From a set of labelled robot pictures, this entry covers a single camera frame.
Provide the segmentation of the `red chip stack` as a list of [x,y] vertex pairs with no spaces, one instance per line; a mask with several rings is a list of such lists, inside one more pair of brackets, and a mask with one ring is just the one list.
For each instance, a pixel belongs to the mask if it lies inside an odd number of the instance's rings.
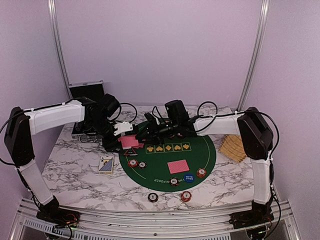
[[183,191],[180,198],[183,202],[189,202],[192,198],[192,194],[189,191]]
[[127,163],[130,168],[135,168],[139,165],[139,162],[136,159],[130,159]]
[[205,168],[199,168],[196,172],[197,177],[204,178],[207,175],[207,171]]

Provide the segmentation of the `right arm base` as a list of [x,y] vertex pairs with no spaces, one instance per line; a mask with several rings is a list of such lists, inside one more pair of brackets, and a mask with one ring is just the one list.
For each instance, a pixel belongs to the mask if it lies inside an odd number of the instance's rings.
[[274,215],[270,212],[263,214],[260,211],[247,210],[231,213],[229,223],[234,229],[240,229],[268,223],[274,219]]

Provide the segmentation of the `red backed card deck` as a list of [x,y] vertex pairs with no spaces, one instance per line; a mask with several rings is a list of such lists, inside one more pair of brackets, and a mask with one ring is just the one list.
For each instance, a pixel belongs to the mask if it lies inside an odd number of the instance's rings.
[[136,139],[135,135],[125,135],[118,138],[118,141],[121,143],[122,149],[127,150],[132,147],[138,147],[139,141]]

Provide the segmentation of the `dealt red card front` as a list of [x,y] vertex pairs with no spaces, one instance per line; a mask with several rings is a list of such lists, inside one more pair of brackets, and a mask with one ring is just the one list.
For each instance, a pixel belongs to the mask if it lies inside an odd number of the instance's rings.
[[190,170],[189,165],[185,159],[168,162],[167,166],[170,174],[183,173]]

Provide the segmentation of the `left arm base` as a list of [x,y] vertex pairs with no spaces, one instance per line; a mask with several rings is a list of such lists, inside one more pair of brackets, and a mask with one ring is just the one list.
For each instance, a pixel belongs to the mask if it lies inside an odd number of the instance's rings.
[[40,220],[56,224],[58,226],[77,226],[80,218],[78,211],[58,208],[55,211],[38,211],[36,217]]

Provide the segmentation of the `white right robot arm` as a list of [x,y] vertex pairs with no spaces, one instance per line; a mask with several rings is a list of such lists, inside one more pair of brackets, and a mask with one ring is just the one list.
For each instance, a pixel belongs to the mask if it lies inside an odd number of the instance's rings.
[[258,224],[267,216],[264,205],[272,201],[272,152],[274,134],[265,120],[266,114],[250,107],[242,112],[190,117],[181,100],[172,100],[165,105],[168,120],[158,120],[145,113],[147,124],[138,131],[136,139],[158,145],[173,135],[197,137],[207,135],[238,135],[241,137],[246,156],[253,169],[253,202],[258,204],[248,212],[247,219]]

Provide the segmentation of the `dark chip stack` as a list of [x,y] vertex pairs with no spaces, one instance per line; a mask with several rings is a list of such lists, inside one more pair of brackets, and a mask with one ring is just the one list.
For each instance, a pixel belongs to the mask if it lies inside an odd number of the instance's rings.
[[172,177],[169,180],[169,184],[173,187],[177,187],[180,184],[180,180],[177,177]]
[[158,201],[159,197],[158,197],[158,195],[157,195],[156,193],[151,192],[151,193],[147,196],[147,199],[148,199],[149,202],[155,203],[155,202]]

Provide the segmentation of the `dark hundred chip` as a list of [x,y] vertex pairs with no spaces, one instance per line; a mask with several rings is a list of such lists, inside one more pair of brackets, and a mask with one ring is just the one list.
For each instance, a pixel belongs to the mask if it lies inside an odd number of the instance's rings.
[[141,161],[139,164],[138,164],[138,167],[140,169],[145,169],[147,167],[147,164],[144,162],[144,161]]

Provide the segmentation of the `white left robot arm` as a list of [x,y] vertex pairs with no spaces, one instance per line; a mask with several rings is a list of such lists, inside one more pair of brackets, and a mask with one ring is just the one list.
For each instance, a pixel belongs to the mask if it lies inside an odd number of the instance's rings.
[[38,202],[45,206],[44,215],[53,223],[63,219],[58,200],[48,188],[36,164],[32,137],[40,132],[70,123],[86,123],[102,137],[104,148],[110,152],[121,134],[134,130],[130,122],[115,123],[109,118],[120,108],[119,101],[105,94],[99,101],[77,97],[63,103],[38,108],[14,107],[4,123],[4,144],[12,165]]

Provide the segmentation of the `red chip stack front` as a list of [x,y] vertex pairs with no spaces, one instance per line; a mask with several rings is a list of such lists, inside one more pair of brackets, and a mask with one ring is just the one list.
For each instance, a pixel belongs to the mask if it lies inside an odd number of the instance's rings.
[[180,198],[183,202],[189,202],[192,198],[192,194],[189,191],[183,191]]

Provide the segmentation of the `blue small blind button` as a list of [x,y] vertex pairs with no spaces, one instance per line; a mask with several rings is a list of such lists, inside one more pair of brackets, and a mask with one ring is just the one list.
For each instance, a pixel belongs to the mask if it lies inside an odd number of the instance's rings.
[[195,175],[192,174],[192,173],[186,173],[184,176],[183,176],[183,179],[186,183],[193,183],[195,181]]

